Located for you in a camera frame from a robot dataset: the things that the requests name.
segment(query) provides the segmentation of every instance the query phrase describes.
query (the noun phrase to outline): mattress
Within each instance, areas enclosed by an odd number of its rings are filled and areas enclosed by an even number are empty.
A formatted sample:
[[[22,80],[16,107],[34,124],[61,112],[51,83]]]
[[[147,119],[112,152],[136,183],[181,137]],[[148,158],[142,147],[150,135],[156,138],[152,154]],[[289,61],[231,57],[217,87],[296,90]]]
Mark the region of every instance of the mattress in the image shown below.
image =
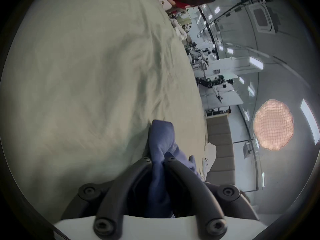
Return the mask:
[[[52,223],[86,183],[142,157],[152,120],[202,165],[189,59],[158,0],[35,0],[0,84],[0,136],[27,200]]]

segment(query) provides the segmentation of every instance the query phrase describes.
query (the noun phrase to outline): blue cloth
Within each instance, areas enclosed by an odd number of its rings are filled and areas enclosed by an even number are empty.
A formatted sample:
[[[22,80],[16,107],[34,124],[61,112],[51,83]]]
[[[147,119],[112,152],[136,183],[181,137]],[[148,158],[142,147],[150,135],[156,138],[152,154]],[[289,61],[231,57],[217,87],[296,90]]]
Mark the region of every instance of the blue cloth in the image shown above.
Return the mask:
[[[170,122],[154,120],[149,131],[149,147],[152,160],[152,181],[148,193],[147,218],[170,218],[170,197],[166,191],[165,172],[163,162],[166,158],[175,157],[178,161],[190,168],[199,178],[195,158],[192,155],[188,160],[186,155],[175,143],[174,126]]]

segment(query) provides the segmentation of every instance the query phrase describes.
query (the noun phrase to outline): black equipment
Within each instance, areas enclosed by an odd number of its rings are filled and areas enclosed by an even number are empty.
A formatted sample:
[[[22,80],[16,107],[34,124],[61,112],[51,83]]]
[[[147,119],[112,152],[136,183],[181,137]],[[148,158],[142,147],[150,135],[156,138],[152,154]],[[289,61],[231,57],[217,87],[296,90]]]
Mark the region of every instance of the black equipment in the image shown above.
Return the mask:
[[[195,215],[201,239],[222,238],[227,231],[224,216],[259,220],[237,187],[204,183],[173,157],[163,166],[175,217]],[[152,162],[143,157],[114,181],[81,186],[61,219],[95,215],[95,234],[101,239],[117,240],[122,235],[124,215],[143,217],[151,179]]]
[[[195,81],[197,82],[198,85],[202,85],[207,88],[212,88],[213,86],[221,85],[221,84],[224,84],[225,82],[233,85],[233,79],[225,80],[223,75],[218,75],[218,77],[215,77],[214,80],[210,80],[210,79],[203,80],[197,77]]]

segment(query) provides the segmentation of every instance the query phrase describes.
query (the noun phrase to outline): gray panel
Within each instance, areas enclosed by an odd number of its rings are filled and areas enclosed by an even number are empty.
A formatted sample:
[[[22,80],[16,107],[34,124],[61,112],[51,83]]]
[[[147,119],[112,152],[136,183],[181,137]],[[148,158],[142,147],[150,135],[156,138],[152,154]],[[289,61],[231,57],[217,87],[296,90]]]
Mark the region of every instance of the gray panel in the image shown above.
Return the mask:
[[[223,124],[228,124],[228,116],[223,115],[223,116],[217,116],[213,118],[207,118],[207,125],[223,125]]]
[[[233,145],[216,146],[217,158],[234,157]]]
[[[229,134],[229,124],[208,125],[208,135]]]
[[[208,136],[208,142],[213,145],[232,145],[231,134],[220,134]]]
[[[231,171],[235,169],[235,158],[231,157],[222,157],[217,158],[214,161],[213,166],[210,169],[210,172],[220,172],[220,171]]]
[[[209,172],[206,178],[207,182],[214,185],[232,184],[235,185],[235,171],[217,171]]]

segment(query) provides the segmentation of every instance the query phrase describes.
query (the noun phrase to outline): wrinkled fabric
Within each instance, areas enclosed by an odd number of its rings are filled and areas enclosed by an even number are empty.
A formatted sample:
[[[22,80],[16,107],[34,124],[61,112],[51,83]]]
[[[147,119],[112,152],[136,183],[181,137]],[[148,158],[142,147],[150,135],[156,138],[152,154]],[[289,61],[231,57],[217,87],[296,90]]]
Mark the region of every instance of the wrinkled fabric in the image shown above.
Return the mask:
[[[154,119],[202,164],[206,122],[190,61],[158,0],[35,0],[0,84],[0,136],[22,193],[60,220],[86,183],[144,154]]]
[[[169,194],[166,191],[163,162],[174,157],[201,178],[194,156],[188,160],[175,142],[174,126],[170,122],[154,120],[149,132],[149,147],[152,160],[152,181],[149,187],[146,217],[170,218],[172,216]]]

